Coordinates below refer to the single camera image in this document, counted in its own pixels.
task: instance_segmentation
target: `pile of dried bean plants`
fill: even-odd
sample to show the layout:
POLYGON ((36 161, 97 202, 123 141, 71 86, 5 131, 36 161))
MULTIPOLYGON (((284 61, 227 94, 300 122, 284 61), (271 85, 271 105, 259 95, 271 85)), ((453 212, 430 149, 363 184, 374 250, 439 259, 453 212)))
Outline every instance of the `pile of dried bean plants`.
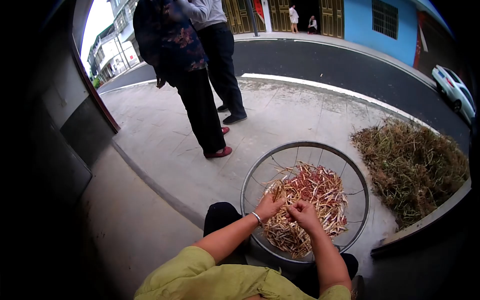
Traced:
POLYGON ((399 230, 421 220, 468 179, 468 160, 449 136, 387 118, 352 135, 373 191, 395 214, 399 230))
POLYGON ((331 238, 347 230, 344 212, 348 203, 343 193, 342 179, 335 172, 322 166, 315 167, 301 161, 298 163, 293 168, 277 169, 281 174, 295 175, 293 178, 286 179, 287 174, 281 180, 265 183, 271 183, 265 193, 272 192, 274 201, 279 200, 281 196, 287 201, 280 212, 267 221, 264 235, 272 245, 290 253, 292 258, 305 257, 312 251, 312 245, 310 237, 297 222, 288 222, 286 218, 288 205, 298 200, 312 203, 318 219, 331 238))

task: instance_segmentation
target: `asphalt road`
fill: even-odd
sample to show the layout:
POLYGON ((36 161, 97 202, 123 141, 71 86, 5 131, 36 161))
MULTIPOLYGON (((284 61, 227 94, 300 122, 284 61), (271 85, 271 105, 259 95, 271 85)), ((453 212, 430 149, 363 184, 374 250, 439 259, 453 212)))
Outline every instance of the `asphalt road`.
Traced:
MULTIPOLYGON (((236 76, 259 73, 301 78, 379 99, 452 136, 468 152, 468 126, 438 93, 380 60, 332 46, 278 40, 236 42, 233 62, 236 76)), ((98 92, 155 78, 153 68, 145 65, 98 92)))

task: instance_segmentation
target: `car wheel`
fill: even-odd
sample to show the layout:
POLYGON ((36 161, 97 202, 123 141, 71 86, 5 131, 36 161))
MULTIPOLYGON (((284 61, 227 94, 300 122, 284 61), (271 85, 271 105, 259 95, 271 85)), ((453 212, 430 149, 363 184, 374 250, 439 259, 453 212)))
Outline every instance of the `car wheel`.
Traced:
POLYGON ((455 100, 455 101, 453 102, 453 111, 454 111, 454 112, 459 112, 461 108, 462 108, 462 102, 461 102, 460 100, 458 100, 458 99, 455 100))

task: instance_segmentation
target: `blue wall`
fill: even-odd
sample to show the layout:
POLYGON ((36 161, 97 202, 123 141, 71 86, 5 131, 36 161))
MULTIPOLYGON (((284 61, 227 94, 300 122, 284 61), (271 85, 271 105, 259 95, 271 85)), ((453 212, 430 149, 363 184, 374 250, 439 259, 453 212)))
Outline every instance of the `blue wall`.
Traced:
POLYGON ((409 0, 382 0, 398 8, 398 39, 372 29, 372 0, 344 0, 345 40, 388 54, 413 66, 417 10, 409 0))

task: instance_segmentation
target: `white car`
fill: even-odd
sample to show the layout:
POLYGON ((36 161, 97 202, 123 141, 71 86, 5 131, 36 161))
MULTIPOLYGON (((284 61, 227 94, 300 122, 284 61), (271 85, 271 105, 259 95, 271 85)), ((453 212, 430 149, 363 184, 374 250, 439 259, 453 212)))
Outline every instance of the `white car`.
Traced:
POLYGON ((437 83, 437 90, 453 102, 454 112, 460 112, 469 124, 475 116, 475 103, 462 80, 450 69, 436 65, 432 76, 437 83))

